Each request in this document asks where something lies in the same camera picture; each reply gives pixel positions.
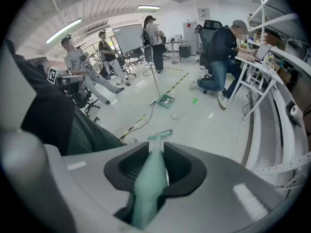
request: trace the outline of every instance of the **ceiling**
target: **ceiling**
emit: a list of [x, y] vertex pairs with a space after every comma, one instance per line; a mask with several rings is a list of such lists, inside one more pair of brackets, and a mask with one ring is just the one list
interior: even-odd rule
[[[138, 5], [157, 5], [161, 9], [188, 0], [28, 0], [17, 14], [8, 32], [17, 52], [27, 49], [35, 54], [60, 57], [64, 53], [61, 39], [73, 33], [76, 45], [96, 37], [101, 29], [133, 23], [141, 23], [142, 16], [150, 10], [138, 10]], [[247, 0], [261, 3], [260, 0]], [[291, 13], [285, 0], [270, 0], [273, 7], [271, 17]], [[69, 29], [47, 44], [46, 40], [78, 18], [82, 22]]]

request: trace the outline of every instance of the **laptop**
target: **laptop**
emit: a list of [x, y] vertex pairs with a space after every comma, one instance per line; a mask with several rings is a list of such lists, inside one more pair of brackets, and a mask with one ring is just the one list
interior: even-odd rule
[[264, 56], [269, 52], [270, 46], [267, 46], [265, 44], [261, 44], [260, 47], [257, 49], [257, 51], [254, 54], [255, 61], [260, 62], [263, 60]]

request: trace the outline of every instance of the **table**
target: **table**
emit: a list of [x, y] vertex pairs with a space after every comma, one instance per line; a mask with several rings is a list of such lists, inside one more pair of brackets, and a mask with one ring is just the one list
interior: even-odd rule
[[174, 49], [174, 43], [181, 43], [183, 45], [183, 43], [186, 42], [185, 40], [178, 40], [178, 41], [172, 41], [172, 42], [166, 42], [165, 44], [172, 44], [172, 51], [173, 51], [173, 57], [172, 57], [172, 64], [177, 64], [178, 61], [174, 60], [175, 57], [175, 49]]
[[[249, 88], [249, 91], [252, 90], [256, 93], [258, 93], [259, 95], [261, 95], [260, 99], [257, 100], [257, 102], [254, 104], [253, 108], [244, 116], [243, 120], [245, 118], [247, 118], [255, 109], [256, 107], [261, 103], [261, 101], [264, 99], [264, 97], [267, 95], [267, 93], [270, 91], [271, 87], [276, 83], [279, 82], [281, 84], [284, 84], [282, 79], [277, 75], [277, 73], [275, 71], [271, 71], [269, 69], [267, 69], [263, 64], [255, 62], [249, 62], [245, 59], [242, 59], [240, 57], [235, 57], [237, 60], [242, 61], [241, 63], [241, 67], [242, 67], [242, 73], [239, 77], [238, 83], [234, 88], [234, 91], [230, 97], [230, 99], [228, 100], [227, 105], [230, 104], [230, 102], [232, 101], [234, 95], [236, 94], [238, 87], [240, 84], [243, 84], [245, 86], [247, 86]], [[248, 69], [247, 71], [247, 78], [246, 78], [246, 82], [242, 81], [242, 77], [246, 71], [246, 69]], [[262, 74], [261, 80], [258, 80], [259, 74]], [[265, 89], [264, 92], [261, 91], [261, 87], [262, 87], [262, 83], [263, 80], [265, 78], [265, 76], [267, 77], [271, 77], [271, 81], [269, 82], [268, 87]], [[254, 86], [256, 83], [259, 83], [259, 87], [258, 89]]]

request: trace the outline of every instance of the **woman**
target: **woman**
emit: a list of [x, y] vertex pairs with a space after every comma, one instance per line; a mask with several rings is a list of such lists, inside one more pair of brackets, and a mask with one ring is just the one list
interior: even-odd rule
[[157, 73], [160, 73], [163, 70], [163, 46], [161, 45], [162, 39], [160, 36], [163, 36], [163, 33], [159, 31], [157, 25], [153, 23], [156, 19], [152, 16], [147, 16], [144, 21], [144, 29], [148, 32], [150, 43], [154, 52], [154, 64]]

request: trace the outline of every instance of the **gray shirt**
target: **gray shirt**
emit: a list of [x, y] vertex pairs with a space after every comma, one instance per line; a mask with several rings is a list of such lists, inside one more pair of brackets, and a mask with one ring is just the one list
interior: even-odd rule
[[70, 70], [71, 68], [75, 71], [86, 71], [86, 68], [83, 64], [83, 61], [80, 59], [82, 57], [82, 53], [80, 49], [73, 49], [70, 52], [67, 52], [64, 61], [67, 68]]

